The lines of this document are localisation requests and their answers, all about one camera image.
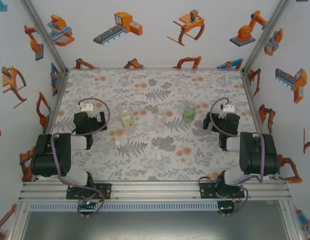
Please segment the floral printed tablecloth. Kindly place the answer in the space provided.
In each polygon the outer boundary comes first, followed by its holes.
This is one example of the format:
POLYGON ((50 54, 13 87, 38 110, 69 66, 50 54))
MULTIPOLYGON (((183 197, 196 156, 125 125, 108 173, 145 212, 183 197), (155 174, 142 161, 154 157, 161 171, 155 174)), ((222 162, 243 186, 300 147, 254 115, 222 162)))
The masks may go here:
POLYGON ((240 116, 238 130, 255 126, 240 72, 204 70, 73 70, 69 73, 54 131, 74 130, 79 100, 94 105, 109 119, 107 129, 93 136, 88 151, 76 151, 72 164, 95 180, 194 181, 216 178, 239 163, 239 154, 219 147, 219 134, 203 129, 209 111, 220 112, 229 98, 240 116), (196 104, 192 122, 183 119, 189 102, 196 104), (135 130, 126 134, 119 118, 120 105, 132 111, 135 130), (154 115, 165 112, 164 132, 154 129, 154 115))

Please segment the clear plastic bottle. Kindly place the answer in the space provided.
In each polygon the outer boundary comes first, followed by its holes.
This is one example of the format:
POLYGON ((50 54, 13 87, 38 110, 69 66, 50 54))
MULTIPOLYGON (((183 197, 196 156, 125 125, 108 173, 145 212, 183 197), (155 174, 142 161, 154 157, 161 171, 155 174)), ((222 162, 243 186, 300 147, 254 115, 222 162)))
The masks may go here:
POLYGON ((166 126, 166 115, 165 112, 159 110, 154 115, 154 129, 157 133, 162 133, 165 130, 166 126))

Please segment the pale yellow label tea bottle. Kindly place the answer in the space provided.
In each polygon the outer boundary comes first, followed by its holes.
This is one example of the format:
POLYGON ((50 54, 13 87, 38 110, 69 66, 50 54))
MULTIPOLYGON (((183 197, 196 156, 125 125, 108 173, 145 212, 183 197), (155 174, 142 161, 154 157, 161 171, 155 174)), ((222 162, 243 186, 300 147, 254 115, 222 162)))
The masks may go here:
POLYGON ((132 111, 126 104, 121 104, 119 109, 119 118, 126 134, 131 134, 135 130, 135 123, 132 111))

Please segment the aluminium frame post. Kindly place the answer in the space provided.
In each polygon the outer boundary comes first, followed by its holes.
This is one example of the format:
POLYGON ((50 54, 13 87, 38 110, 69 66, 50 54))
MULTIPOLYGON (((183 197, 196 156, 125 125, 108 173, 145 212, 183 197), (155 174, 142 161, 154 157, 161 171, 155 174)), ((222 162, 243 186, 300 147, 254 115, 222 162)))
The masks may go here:
POLYGON ((276 25, 284 14, 285 10, 291 3, 291 0, 280 0, 276 6, 271 18, 269 19, 263 33, 261 34, 259 40, 257 41, 256 46, 254 47, 251 55, 249 56, 246 65, 243 68, 243 75, 246 76, 253 67, 255 61, 259 57, 260 53, 263 50, 263 47, 266 45, 270 35, 273 33, 276 25))
POLYGON ((28 17, 32 21, 35 29, 40 34, 45 46, 48 48, 48 51, 50 52, 57 67, 59 67, 60 71, 66 74, 68 72, 68 68, 66 67, 64 61, 62 60, 60 54, 58 53, 55 44, 50 38, 48 31, 44 27, 44 24, 40 19, 40 16, 38 15, 36 9, 34 8, 31 0, 19 0, 19 1, 21 2, 23 8, 25 9, 28 17))

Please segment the green label plastic bottle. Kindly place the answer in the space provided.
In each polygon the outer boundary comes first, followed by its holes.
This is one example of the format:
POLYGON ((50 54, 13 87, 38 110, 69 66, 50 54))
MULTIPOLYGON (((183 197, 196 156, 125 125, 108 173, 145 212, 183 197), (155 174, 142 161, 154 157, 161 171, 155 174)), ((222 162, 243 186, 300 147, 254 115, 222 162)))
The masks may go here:
POLYGON ((192 122, 195 118, 196 112, 196 104, 194 102, 189 102, 183 109, 183 119, 186 122, 192 122))

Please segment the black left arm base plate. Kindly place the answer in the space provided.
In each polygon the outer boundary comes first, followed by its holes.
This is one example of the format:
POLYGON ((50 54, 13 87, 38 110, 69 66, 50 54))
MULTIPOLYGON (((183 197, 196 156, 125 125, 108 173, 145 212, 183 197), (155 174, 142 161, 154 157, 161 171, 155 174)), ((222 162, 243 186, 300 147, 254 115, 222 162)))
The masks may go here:
MULTIPOLYGON (((109 200, 111 197, 112 185, 110 183, 96 183, 95 188, 99 190, 104 199, 109 200)), ((66 193, 67 200, 83 200, 83 199, 93 199, 101 200, 101 194, 95 192, 94 190, 88 190, 80 187, 68 187, 66 193)))

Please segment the aluminium side rail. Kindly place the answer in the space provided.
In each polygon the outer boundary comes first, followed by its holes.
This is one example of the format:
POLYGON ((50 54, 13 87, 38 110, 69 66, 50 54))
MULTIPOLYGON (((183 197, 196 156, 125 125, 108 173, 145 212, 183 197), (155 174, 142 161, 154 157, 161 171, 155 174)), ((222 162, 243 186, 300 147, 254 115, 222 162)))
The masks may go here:
POLYGON ((241 79, 244 85, 244 90, 245 90, 246 98, 248 101, 248 105, 249 105, 249 108, 252 114, 254 126, 255 126, 256 131, 260 133, 261 126, 260 126, 259 120, 256 115, 257 114, 256 105, 255 105, 254 96, 253 96, 253 93, 252 93, 252 90, 249 84, 249 79, 243 72, 240 72, 240 73, 241 73, 241 79))
POLYGON ((50 119, 48 122, 48 126, 46 128, 45 134, 51 134, 54 130, 56 118, 57 118, 58 111, 60 108, 61 100, 63 98, 63 94, 64 94, 64 90, 65 90, 66 83, 68 80, 68 76, 69 76, 69 72, 66 72, 61 78, 60 88, 59 88, 58 94, 57 94, 57 102, 56 102, 55 108, 52 111, 52 114, 50 115, 50 119))

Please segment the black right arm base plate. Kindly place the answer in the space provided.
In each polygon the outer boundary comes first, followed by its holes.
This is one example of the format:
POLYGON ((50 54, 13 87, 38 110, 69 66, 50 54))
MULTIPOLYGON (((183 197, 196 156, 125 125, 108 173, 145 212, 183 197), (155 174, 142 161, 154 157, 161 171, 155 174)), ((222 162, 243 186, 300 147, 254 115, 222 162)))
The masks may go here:
POLYGON ((241 199, 245 197, 244 191, 237 186, 229 186, 225 184, 215 184, 212 182, 201 182, 199 184, 200 197, 202 199, 241 199))

